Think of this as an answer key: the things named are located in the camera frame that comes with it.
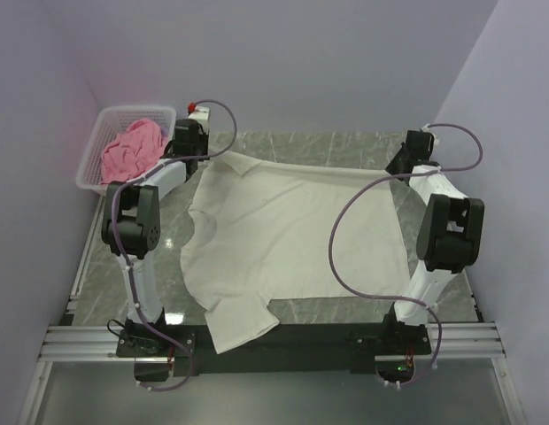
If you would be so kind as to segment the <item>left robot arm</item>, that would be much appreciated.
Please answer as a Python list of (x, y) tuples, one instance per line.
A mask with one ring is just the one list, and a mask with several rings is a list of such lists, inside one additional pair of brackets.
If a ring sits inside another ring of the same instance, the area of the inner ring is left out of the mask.
[(127, 344), (156, 346), (168, 339), (154, 257), (161, 237), (160, 200), (197, 171), (208, 154), (209, 133), (209, 119), (194, 112), (177, 120), (153, 167), (132, 179), (118, 178), (106, 190), (101, 237), (125, 282), (128, 313), (120, 338)]

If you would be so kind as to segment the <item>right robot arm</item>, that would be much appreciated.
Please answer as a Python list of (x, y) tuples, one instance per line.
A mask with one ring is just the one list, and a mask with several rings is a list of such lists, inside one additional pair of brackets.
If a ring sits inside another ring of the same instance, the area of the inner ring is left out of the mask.
[(417, 267), (400, 300), (385, 315), (391, 347), (416, 348), (429, 341), (429, 311), (447, 284), (475, 264), (483, 231), (484, 202), (465, 195), (431, 159), (436, 137), (409, 130), (386, 172), (411, 188), (426, 205), (416, 239)]

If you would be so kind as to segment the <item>cream white t shirt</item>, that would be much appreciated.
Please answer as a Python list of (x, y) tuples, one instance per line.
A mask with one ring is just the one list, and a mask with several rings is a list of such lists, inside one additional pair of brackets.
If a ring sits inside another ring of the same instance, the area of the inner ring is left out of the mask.
[(205, 168), (189, 215), (182, 275), (218, 353), (273, 329), (274, 299), (397, 295), (410, 279), (381, 171), (228, 152)]

